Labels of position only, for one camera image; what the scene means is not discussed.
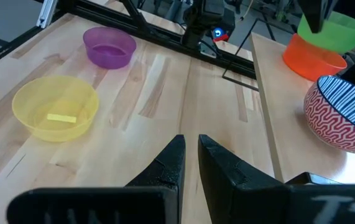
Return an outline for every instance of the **purple bowl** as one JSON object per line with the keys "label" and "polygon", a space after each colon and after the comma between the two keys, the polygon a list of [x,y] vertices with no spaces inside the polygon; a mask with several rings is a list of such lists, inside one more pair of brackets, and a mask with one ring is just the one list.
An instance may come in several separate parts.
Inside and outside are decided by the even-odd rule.
{"label": "purple bowl", "polygon": [[95,27],[83,34],[88,58],[107,69],[126,66],[134,51],[135,40],[127,33],[108,27]]}

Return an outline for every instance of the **floor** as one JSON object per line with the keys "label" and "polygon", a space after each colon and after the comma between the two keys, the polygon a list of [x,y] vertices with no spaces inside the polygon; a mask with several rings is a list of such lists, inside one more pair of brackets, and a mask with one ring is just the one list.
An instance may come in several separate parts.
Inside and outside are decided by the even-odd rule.
{"label": "floor", "polygon": [[[246,5],[249,4],[249,1],[250,0],[243,1],[243,4],[241,6],[241,13],[236,14],[236,18],[241,17],[246,12]],[[12,41],[19,35],[23,34],[25,31],[35,26],[41,7],[41,3],[35,2],[33,0],[0,0],[0,39],[6,42]],[[159,8],[159,15],[165,15],[169,7],[169,3],[162,2],[161,7]],[[226,7],[235,11],[233,6],[229,6],[226,4]],[[246,34],[249,32],[249,29],[253,25],[256,18],[263,20],[267,19],[273,24],[277,24],[278,26],[281,26],[284,29],[293,31],[290,25],[275,21],[267,15],[267,12],[259,12],[256,8],[257,6],[254,4],[248,12],[245,20],[236,23],[236,28],[228,42],[234,45],[240,45]],[[146,0],[142,9],[147,12],[153,12],[153,0]],[[297,20],[290,22],[297,25],[298,18]],[[288,32],[278,30],[273,26],[270,26],[269,30],[267,25],[263,22],[258,22],[255,25],[253,32],[256,32],[268,38],[271,38],[273,35],[277,42],[280,42],[285,45],[288,44],[292,36]],[[244,48],[247,50],[251,50],[251,45],[249,41],[245,42]]]}

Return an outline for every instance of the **yellow bowl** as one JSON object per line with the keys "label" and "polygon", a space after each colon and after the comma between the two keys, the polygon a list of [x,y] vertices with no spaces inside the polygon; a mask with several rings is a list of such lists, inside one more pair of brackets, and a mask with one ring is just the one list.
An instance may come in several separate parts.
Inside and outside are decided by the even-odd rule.
{"label": "yellow bowl", "polygon": [[68,141],[85,133],[98,110],[96,91],[79,78],[52,76],[25,84],[14,96],[14,116],[36,137]]}

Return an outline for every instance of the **blue light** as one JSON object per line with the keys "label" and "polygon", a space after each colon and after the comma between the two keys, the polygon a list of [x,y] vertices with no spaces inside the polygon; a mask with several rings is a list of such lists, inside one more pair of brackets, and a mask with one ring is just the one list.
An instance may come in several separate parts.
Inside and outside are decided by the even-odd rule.
{"label": "blue light", "polygon": [[215,28],[213,30],[214,37],[221,37],[224,34],[224,31],[220,28]]}

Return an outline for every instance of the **orange bowl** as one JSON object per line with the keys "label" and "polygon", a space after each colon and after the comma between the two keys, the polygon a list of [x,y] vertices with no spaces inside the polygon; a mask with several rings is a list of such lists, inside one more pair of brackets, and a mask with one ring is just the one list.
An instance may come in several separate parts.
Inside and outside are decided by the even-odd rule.
{"label": "orange bowl", "polygon": [[347,67],[339,54],[311,45],[297,34],[293,35],[282,58],[290,69],[313,82],[323,75],[335,75]]}

